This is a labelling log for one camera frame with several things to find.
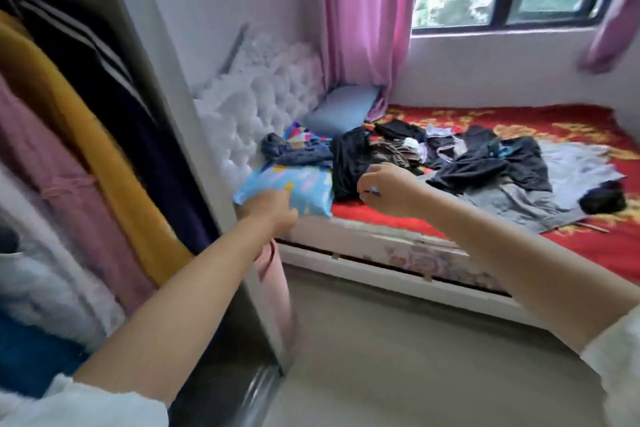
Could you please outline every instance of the blue pillow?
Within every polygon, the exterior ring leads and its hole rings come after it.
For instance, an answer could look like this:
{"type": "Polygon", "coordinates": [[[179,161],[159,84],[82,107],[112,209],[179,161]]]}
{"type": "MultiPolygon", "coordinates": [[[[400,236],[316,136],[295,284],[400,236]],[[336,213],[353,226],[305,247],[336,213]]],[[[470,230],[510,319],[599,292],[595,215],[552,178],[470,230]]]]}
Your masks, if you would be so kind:
{"type": "Polygon", "coordinates": [[[285,167],[267,164],[254,171],[249,179],[234,195],[237,204],[265,189],[287,189],[291,191],[291,206],[300,216],[317,214],[331,218],[333,203],[332,174],[325,167],[306,165],[304,167],[285,167]]]}
{"type": "Polygon", "coordinates": [[[329,93],[301,123],[316,135],[333,139],[362,125],[379,93],[380,87],[373,85],[342,86],[329,93]]]}

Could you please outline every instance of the pink bag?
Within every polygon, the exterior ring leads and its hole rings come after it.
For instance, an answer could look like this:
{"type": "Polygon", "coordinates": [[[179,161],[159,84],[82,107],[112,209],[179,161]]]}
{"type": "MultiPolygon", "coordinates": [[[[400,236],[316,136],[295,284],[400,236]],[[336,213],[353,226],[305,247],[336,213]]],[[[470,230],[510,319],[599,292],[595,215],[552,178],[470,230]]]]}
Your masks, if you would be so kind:
{"type": "Polygon", "coordinates": [[[262,252],[255,259],[255,266],[266,291],[267,300],[275,310],[276,322],[284,338],[284,346],[291,350],[295,340],[293,309],[278,245],[274,240],[262,247],[262,252]]]}

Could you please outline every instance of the pink curtain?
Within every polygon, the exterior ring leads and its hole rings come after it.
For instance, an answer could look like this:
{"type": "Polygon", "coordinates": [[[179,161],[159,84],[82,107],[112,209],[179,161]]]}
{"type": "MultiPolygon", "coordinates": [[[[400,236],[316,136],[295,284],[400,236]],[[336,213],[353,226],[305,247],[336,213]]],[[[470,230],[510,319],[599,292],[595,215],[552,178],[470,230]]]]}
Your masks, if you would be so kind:
{"type": "Polygon", "coordinates": [[[640,0],[613,0],[581,67],[607,73],[631,46],[640,28],[640,0]]]}
{"type": "Polygon", "coordinates": [[[387,95],[406,59],[415,0],[324,0],[323,64],[329,88],[340,83],[384,88],[367,120],[384,115],[387,95]]]}

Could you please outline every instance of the blue patterned package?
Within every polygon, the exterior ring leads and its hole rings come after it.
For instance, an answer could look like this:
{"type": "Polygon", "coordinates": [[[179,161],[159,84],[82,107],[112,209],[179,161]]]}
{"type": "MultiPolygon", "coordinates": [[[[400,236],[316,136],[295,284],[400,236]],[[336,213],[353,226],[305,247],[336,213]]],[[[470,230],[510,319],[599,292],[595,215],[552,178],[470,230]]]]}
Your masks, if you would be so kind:
{"type": "Polygon", "coordinates": [[[267,164],[254,171],[234,195],[237,204],[265,189],[291,191],[291,206],[300,216],[316,214],[331,217],[333,203],[331,171],[324,167],[285,167],[267,164]]]}

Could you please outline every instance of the white sleeve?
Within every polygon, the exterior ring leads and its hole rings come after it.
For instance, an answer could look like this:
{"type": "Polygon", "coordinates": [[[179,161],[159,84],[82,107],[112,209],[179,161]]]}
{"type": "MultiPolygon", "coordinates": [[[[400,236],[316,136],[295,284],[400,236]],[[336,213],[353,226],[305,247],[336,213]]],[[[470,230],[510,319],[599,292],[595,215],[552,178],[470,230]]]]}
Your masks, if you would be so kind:
{"type": "Polygon", "coordinates": [[[640,425],[640,305],[593,340],[582,359],[602,378],[611,427],[640,425]]]}
{"type": "Polygon", "coordinates": [[[164,403],[137,393],[109,393],[58,375],[44,397],[0,421],[0,427],[168,427],[164,403]]]}

